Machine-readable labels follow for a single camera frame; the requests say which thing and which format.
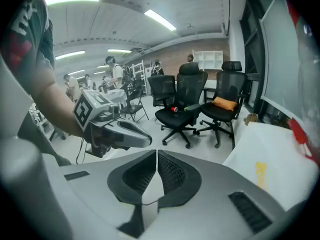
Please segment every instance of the office chair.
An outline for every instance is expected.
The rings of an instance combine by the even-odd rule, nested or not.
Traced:
[[[199,134],[196,128],[186,127],[187,125],[194,126],[197,123],[197,117],[201,111],[199,98],[208,78],[208,73],[199,71],[198,67],[189,64],[183,64],[179,73],[176,76],[177,88],[174,96],[174,103],[171,106],[167,105],[166,100],[170,97],[164,94],[157,98],[158,101],[163,101],[164,108],[155,113],[155,117],[163,124],[161,130],[164,128],[172,129],[172,131],[162,140],[164,146],[167,145],[166,140],[175,133],[179,133],[185,140],[187,149],[191,144],[183,131],[193,131],[193,134]],[[171,80],[171,88],[175,88],[175,82]],[[178,112],[173,112],[172,107],[177,107]]]
[[[127,114],[130,114],[132,120],[135,123],[138,123],[144,116],[146,116],[146,118],[149,120],[147,112],[146,112],[146,110],[144,108],[144,105],[142,104],[142,101],[141,101],[141,98],[143,96],[143,91],[144,90],[143,90],[143,88],[141,86],[141,87],[139,87],[137,89],[134,89],[130,95],[128,95],[128,92],[126,93],[127,94],[127,100],[126,100],[127,106],[120,110],[121,114],[125,114],[124,118],[127,117]],[[134,99],[138,99],[138,98],[139,98],[138,104],[137,105],[131,105],[131,101],[133,101]],[[138,121],[136,121],[135,120],[136,113],[141,109],[143,109],[144,115],[141,118],[139,118]]]
[[[245,95],[242,94],[244,89],[247,75],[241,73],[242,71],[240,61],[225,61],[222,66],[222,71],[216,74],[216,92],[212,100],[216,97],[223,98],[228,101],[236,102],[237,105],[233,111],[226,110],[219,106],[214,105],[211,102],[205,103],[201,106],[201,112],[207,117],[213,119],[213,122],[207,122],[202,120],[200,124],[206,123],[209,127],[198,130],[198,132],[203,132],[207,130],[213,130],[215,132],[217,144],[215,148],[219,148],[220,143],[220,133],[219,131],[226,133],[232,138],[232,147],[235,147],[235,137],[232,126],[232,120],[238,119],[242,104],[244,102]],[[220,122],[224,122],[227,126],[230,126],[231,131],[227,131],[220,127]]]
[[[171,106],[175,101],[176,87],[173,75],[155,75],[148,78],[152,90],[153,106],[164,107],[164,101],[159,99],[163,96],[168,97],[165,102]]]

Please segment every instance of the floor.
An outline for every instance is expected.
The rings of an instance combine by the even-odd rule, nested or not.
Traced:
[[[220,133],[221,138],[221,146],[219,148],[215,148],[215,144],[217,143],[215,133],[212,130],[203,131],[200,135],[193,135],[192,131],[185,131],[184,134],[189,139],[191,143],[191,148],[187,149],[186,142],[182,139],[179,134],[173,135],[171,138],[167,140],[167,146],[162,145],[162,139],[170,133],[170,129],[165,129],[161,131],[161,123],[157,120],[155,121],[155,112],[159,109],[159,107],[153,107],[153,100],[151,96],[144,96],[142,99],[142,104],[146,110],[146,113],[149,117],[149,120],[146,116],[144,116],[138,124],[142,126],[146,131],[150,133],[152,136],[152,144],[147,148],[130,148],[129,150],[123,149],[111,149],[103,158],[98,158],[92,156],[90,154],[85,154],[85,147],[86,142],[82,146],[80,151],[80,155],[78,158],[78,163],[92,163],[98,162],[101,160],[108,160],[113,158],[118,158],[122,156],[128,156],[132,153],[136,153],[143,149],[150,150],[150,149],[163,149],[173,152],[178,152],[182,154],[186,154],[195,158],[215,162],[222,164],[228,155],[232,151],[232,141],[229,136],[225,133]],[[136,119],[139,119],[144,114],[143,109],[141,109],[136,114]],[[197,124],[193,127],[197,129],[202,129],[206,127],[205,124],[200,125],[199,122],[201,120],[206,120],[211,122],[212,120],[205,116],[204,114],[200,114],[199,118],[197,119]],[[52,140],[52,146],[56,150],[56,152],[69,159],[71,163],[76,163],[76,157],[79,153],[81,138],[75,136],[68,136],[66,140],[62,140],[60,138],[55,138]]]

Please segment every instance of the cable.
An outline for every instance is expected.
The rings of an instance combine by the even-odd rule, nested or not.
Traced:
[[[79,155],[80,155],[80,151],[82,149],[82,145],[84,144],[84,138],[81,139],[81,144],[80,144],[80,149],[79,149],[79,153],[78,155],[76,156],[76,159],[75,159],[75,163],[78,165],[78,158],[79,158]]]
[[[85,144],[84,154],[83,154],[83,159],[82,159],[82,164],[83,164],[84,161],[85,161],[87,146],[88,146],[88,143]]]

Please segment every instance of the white ceiling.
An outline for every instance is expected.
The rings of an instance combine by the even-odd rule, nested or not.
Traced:
[[[153,10],[177,30],[170,31],[144,15]],[[85,55],[57,60],[57,76],[86,70],[98,72],[108,49],[132,50],[131,54],[112,54],[117,62],[173,40],[195,34],[221,33],[227,28],[229,0],[100,0],[69,2],[48,7],[53,23],[54,55],[85,50]]]

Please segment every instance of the brick wall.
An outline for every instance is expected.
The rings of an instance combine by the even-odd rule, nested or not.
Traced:
[[[223,61],[230,60],[230,50],[228,39],[226,38],[214,38],[214,39],[202,39],[189,42],[183,42],[175,44],[154,52],[148,53],[136,60],[131,61],[127,65],[138,64],[143,60],[146,63],[154,62],[155,60],[161,61],[161,67],[166,75],[176,76],[179,71],[179,67],[187,63],[187,55],[200,51],[223,51]],[[208,72],[208,79],[216,79],[216,70],[206,70]]]

